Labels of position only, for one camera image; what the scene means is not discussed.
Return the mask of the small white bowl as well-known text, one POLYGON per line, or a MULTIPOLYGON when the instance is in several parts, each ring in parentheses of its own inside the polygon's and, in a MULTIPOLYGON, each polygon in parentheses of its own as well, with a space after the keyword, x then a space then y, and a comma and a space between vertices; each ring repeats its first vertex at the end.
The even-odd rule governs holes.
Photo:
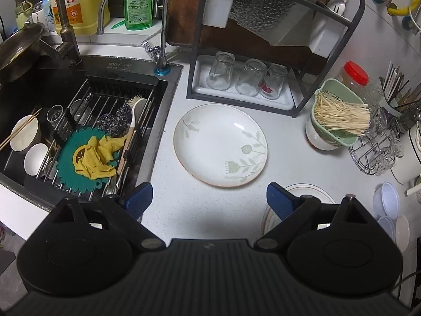
POLYGON ((395 242, 401 253, 405 252, 409 245, 410 226, 408 219, 404 215, 400 215, 396 219, 395 242))

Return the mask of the rose pattern plate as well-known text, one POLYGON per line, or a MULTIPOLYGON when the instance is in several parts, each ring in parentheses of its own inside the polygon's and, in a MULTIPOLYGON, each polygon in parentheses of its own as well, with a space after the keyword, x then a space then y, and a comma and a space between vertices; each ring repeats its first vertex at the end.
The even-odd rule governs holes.
MULTIPOLYGON (((318 198, 321 203, 324 204, 335 204, 333 198, 325 192, 321 187, 308 183, 296 183, 288 185, 286 191, 291 192, 297 197, 302 195, 307 196, 311 195, 318 198)), ((281 219, 274 213, 270 206, 268 206, 263 214, 263 220, 260 227, 260 236, 265 235, 271 231, 275 226, 280 224, 281 219)))

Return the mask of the leaf pattern plate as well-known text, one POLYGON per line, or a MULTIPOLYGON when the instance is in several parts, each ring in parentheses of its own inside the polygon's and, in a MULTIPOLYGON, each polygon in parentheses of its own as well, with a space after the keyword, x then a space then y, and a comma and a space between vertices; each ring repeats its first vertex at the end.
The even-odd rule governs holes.
POLYGON ((215 187, 240 187, 256 179, 268 160, 268 142, 247 113, 216 103, 188 111, 173 133, 173 149, 194 178, 215 187))

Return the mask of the green sunflower mat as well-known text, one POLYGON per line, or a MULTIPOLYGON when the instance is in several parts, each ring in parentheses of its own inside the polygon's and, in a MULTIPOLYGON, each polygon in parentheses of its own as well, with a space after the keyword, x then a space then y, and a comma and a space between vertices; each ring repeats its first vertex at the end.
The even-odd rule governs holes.
MULTIPOLYGON (((97 180, 90 180, 83 175, 78 175, 75 172, 73 166, 73 154, 80 147, 88 143, 88 140, 92 136, 96 136, 101 139, 104 135, 107 135, 104 131, 98 128, 85 127, 73 132, 73 134, 66 141, 65 147, 61 149, 60 156, 58 157, 58 164, 56 170, 58 170, 58 177, 67 188, 72 189, 74 192, 92 192, 96 188, 101 188, 109 178, 102 178, 97 180)), ((118 152, 113 154, 114 160, 111 161, 111 165, 118 166, 119 154, 118 152)))

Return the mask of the yellow cloth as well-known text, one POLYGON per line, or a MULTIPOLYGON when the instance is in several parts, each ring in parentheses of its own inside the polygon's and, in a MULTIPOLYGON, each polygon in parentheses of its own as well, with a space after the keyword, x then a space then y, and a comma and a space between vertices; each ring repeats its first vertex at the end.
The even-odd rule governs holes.
POLYGON ((73 154, 75 172, 90 180, 114 176, 116 169, 111 165, 113 154, 122 149, 126 139, 127 136, 112 138, 104 135, 101 139, 92 136, 87 144, 80 146, 73 154))

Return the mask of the white electric cooking pot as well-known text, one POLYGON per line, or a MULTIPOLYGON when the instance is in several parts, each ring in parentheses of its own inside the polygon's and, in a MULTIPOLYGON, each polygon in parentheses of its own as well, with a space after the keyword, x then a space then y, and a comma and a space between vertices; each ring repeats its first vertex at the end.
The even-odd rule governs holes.
POLYGON ((395 160, 391 171, 399 184, 409 183, 420 175, 420 123, 400 137, 404 156, 395 160))

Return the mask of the white bowl under strainer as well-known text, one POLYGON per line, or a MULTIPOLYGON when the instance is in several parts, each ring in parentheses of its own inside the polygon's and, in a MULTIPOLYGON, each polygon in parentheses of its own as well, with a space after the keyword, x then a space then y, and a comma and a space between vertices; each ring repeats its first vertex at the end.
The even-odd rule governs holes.
POLYGON ((314 148, 321 150, 321 151, 333 151, 338 148, 338 146, 334 146, 332 144, 329 144, 327 141, 325 141, 319 134, 316 132, 316 129, 314 128, 311 118, 308 118, 305 123, 305 134, 306 137, 314 148))

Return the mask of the green strainer basket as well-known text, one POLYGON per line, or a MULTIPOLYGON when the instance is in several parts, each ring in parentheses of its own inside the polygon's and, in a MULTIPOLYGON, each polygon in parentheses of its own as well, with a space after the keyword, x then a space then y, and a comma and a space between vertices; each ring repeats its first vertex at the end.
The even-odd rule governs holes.
POLYGON ((370 108, 334 78, 314 92, 310 115, 315 128, 340 146, 351 147, 370 127, 370 108))

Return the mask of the steel wool scrubber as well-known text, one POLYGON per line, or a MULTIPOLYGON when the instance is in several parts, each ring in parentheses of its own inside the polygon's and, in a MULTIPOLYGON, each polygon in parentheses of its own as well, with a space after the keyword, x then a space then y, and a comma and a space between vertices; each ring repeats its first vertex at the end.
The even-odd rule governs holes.
POLYGON ((128 103, 125 103, 117 109, 115 114, 105 113, 99 116, 96 127, 112 138, 119 138, 126 134, 131 119, 131 107, 128 103))

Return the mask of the white bowl in sink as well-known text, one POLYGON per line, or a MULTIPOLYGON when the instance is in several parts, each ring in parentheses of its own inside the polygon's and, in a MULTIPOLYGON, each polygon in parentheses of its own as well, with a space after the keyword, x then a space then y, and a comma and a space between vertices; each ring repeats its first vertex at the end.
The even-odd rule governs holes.
POLYGON ((31 120, 20 132, 10 141, 13 151, 27 153, 31 146, 41 141, 41 130, 37 118, 31 120))

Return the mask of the dry noodle bundle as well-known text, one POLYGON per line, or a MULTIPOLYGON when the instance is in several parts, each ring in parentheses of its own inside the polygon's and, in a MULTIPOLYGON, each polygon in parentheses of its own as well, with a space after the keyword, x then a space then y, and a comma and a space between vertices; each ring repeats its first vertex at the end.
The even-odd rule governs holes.
POLYGON ((354 136, 364 134, 371 120, 366 104, 344 102, 328 91, 316 93, 314 116, 325 129, 345 131, 354 136))

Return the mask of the black sink drain rack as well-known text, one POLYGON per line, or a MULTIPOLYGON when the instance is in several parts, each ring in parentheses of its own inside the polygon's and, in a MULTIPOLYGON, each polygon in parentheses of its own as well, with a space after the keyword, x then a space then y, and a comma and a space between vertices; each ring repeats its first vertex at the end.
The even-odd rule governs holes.
POLYGON ((97 202, 149 180, 172 93, 169 82, 141 74, 87 76, 52 131, 41 168, 23 180, 26 200, 51 210, 67 195, 97 202), (115 139, 124 143, 106 156, 110 177, 81 168, 85 150, 115 139))

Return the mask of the dish brush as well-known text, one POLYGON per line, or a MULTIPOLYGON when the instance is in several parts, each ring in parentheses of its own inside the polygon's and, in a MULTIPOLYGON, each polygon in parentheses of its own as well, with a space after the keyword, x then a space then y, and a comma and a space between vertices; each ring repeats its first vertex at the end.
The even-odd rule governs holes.
POLYGON ((118 175, 120 175, 123 171, 123 167, 124 167, 124 164, 126 162, 125 152, 128 150, 130 141, 131 141, 132 136, 133 136, 135 126, 136 126, 138 120, 140 119, 140 116, 143 112, 143 108, 144 108, 146 102, 147 102, 147 100, 145 98, 140 97, 140 96, 135 96, 128 102, 128 104, 131 107, 132 119, 131 119, 130 127, 128 128, 126 141, 125 141, 125 144, 123 146, 123 151, 121 153, 121 159, 120 159, 120 162, 119 162, 119 165, 118 165, 118 168, 117 168, 117 174, 118 175))

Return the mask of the green utensil holder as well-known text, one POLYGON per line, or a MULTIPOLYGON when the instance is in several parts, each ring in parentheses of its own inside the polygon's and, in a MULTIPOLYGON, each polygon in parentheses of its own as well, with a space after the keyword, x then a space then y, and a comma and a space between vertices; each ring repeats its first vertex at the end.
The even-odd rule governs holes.
POLYGON ((380 87, 380 109, 388 121, 395 119, 405 130, 416 124, 414 112, 420 108, 420 84, 411 87, 403 71, 392 61, 388 63, 384 76, 378 78, 380 87))

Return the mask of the red lid glass jar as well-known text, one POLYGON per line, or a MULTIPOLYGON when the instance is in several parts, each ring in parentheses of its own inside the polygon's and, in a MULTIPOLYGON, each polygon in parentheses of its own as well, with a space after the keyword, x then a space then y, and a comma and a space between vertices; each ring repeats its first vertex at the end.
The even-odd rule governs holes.
POLYGON ((339 70, 336 79, 368 105, 372 116, 378 112, 379 102, 383 96, 380 82, 372 80, 361 66, 353 61, 347 61, 339 70))

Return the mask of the right upturned glass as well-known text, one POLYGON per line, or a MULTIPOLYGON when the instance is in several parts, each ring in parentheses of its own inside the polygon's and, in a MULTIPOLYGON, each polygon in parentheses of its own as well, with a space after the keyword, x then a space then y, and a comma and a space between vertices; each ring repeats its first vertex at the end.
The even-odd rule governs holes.
POLYGON ((260 94, 271 100, 277 99, 287 74, 288 70, 285 66, 271 64, 260 82, 260 94))

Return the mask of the upturned glass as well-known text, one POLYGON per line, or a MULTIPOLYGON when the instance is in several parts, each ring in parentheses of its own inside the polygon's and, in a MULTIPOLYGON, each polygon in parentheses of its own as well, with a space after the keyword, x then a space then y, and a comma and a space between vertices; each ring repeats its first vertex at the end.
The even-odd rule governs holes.
POLYGON ((219 51, 206 79, 207 85, 215 90, 229 89, 233 75, 235 56, 232 53, 219 51))
POLYGON ((285 66, 271 64, 260 82, 260 94, 271 100, 277 99, 287 74, 288 70, 285 66))
POLYGON ((255 58, 247 60, 235 85, 237 92, 244 96, 256 96, 266 70, 267 66, 262 61, 255 58))

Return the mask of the middle upturned glass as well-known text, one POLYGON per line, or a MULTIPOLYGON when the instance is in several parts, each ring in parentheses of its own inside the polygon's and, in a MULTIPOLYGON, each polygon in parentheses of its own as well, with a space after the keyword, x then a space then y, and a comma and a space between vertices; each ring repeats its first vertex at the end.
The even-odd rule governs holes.
POLYGON ((255 58, 247 60, 235 85, 237 92, 244 96, 256 96, 266 70, 267 66, 262 61, 255 58))

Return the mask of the chrome gooseneck faucet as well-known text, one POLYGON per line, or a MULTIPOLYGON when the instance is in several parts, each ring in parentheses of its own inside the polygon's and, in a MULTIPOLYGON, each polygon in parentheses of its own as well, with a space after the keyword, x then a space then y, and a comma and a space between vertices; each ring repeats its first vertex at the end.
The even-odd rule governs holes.
MULTIPOLYGON (((108 0, 101 0, 100 7, 98 9, 98 21, 97 21, 97 35, 103 34, 104 28, 104 10, 108 0)), ((167 63, 166 58, 166 30, 167 30, 167 18, 168 18, 168 0, 163 0, 163 12, 161 19, 161 45, 153 50, 154 56, 152 59, 156 63, 154 74, 157 76, 166 76, 170 73, 171 68, 167 63)))

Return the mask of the dark bronze faucet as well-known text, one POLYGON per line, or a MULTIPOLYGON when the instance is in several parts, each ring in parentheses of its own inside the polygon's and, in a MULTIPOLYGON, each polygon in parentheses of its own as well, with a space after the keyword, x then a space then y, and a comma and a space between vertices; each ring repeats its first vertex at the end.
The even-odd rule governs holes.
POLYGON ((76 35, 74 33, 73 26, 71 26, 68 20, 65 0, 56 0, 56 4, 58 7, 58 14, 61 23, 60 35, 62 44, 56 48, 53 48, 44 40, 40 39, 38 41, 38 45, 40 49, 51 56, 51 58, 56 60, 64 60, 67 57, 68 65, 77 66, 82 62, 82 57, 78 49, 78 43, 76 41, 76 35))

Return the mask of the dark metal pot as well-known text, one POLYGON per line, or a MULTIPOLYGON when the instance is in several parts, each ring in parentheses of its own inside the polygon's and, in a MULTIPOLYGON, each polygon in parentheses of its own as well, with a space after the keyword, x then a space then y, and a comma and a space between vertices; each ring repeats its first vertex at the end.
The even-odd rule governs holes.
POLYGON ((20 78, 36 62, 42 53, 38 42, 43 31, 43 24, 29 24, 1 44, 1 84, 20 78))

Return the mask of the left upturned glass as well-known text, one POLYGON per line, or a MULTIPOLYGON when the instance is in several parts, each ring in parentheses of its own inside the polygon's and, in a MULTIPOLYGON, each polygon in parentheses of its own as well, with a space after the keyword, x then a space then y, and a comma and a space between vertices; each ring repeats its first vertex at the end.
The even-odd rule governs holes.
POLYGON ((206 79, 207 85, 215 90, 229 89, 233 75, 235 56, 232 53, 219 51, 206 79))

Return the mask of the black dish rack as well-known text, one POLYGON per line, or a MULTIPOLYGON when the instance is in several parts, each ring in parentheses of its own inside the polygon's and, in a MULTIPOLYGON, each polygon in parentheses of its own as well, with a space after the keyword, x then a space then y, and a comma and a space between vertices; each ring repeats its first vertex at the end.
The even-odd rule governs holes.
MULTIPOLYGON (((296 117, 325 80, 327 73, 357 28, 364 10, 365 0, 360 0, 358 10, 352 19, 336 14, 320 0, 199 0, 190 57, 187 97, 296 117), (346 28, 327 57, 310 49, 309 39, 313 18, 316 16, 325 16, 334 25, 346 28), (293 100, 289 88, 282 90, 279 103, 273 103, 263 102, 260 96, 242 96, 234 88, 228 91, 216 91, 207 86, 208 69, 203 61, 207 60, 209 64, 212 64, 217 52, 229 51, 201 47, 203 27, 224 29, 230 20, 267 41, 271 46, 304 46, 308 47, 312 53, 328 60, 317 76, 309 74, 305 69, 297 70, 286 66, 293 72, 302 94, 299 102, 293 100)), ((234 56, 237 68, 242 68, 250 59, 235 54, 234 56)))

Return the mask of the green dish soap bottle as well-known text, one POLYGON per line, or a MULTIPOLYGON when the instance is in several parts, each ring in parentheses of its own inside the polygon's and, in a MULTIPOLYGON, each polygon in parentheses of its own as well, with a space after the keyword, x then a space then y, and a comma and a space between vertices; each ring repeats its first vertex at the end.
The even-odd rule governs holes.
POLYGON ((123 0, 125 27, 129 31, 147 29, 153 23, 153 0, 123 0))

